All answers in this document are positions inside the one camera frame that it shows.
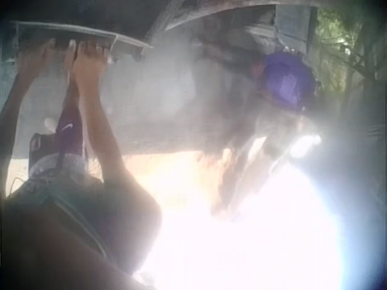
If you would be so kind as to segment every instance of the shorts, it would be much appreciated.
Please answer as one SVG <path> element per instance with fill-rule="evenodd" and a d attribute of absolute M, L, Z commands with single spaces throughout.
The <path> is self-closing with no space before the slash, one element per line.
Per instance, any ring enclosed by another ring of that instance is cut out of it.
<path fill-rule="evenodd" d="M 35 176 L 49 169 L 57 168 L 59 156 L 63 164 L 83 171 L 86 150 L 83 142 L 82 118 L 77 107 L 65 107 L 60 116 L 55 134 L 35 133 L 30 141 L 28 175 Z"/>

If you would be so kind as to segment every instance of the baseball cap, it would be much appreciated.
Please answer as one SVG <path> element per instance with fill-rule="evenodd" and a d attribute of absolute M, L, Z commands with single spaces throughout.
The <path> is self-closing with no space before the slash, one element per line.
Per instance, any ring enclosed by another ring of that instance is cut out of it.
<path fill-rule="evenodd" d="M 290 53 L 273 53 L 264 58 L 263 85 L 280 105 L 302 111 L 313 97 L 312 70 Z"/>

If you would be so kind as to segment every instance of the fingers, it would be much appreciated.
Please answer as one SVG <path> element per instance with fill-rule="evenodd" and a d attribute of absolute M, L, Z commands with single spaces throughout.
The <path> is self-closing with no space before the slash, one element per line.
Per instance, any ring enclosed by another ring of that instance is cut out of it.
<path fill-rule="evenodd" d="M 78 45 L 78 52 L 77 52 L 78 57 L 85 55 L 85 48 L 86 48 L 86 43 L 84 41 L 81 41 Z"/>
<path fill-rule="evenodd" d="M 44 58 L 50 59 L 55 52 L 55 39 L 51 38 L 48 42 L 39 48 L 39 54 Z"/>
<path fill-rule="evenodd" d="M 107 62 L 109 49 L 96 44 L 94 41 L 81 41 L 78 46 L 78 56 L 87 56 Z"/>

